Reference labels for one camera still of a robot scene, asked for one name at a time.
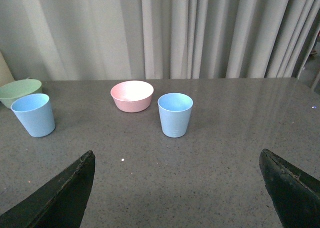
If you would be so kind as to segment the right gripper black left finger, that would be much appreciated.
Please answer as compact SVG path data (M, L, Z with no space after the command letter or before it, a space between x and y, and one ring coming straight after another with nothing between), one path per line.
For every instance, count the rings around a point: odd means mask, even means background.
M87 151L0 216L2 228L78 228L87 207L96 157Z

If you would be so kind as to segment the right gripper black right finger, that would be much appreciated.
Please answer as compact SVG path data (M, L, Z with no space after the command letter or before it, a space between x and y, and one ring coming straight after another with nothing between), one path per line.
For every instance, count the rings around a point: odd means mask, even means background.
M284 228L320 226L320 181L268 149L259 167L275 211Z

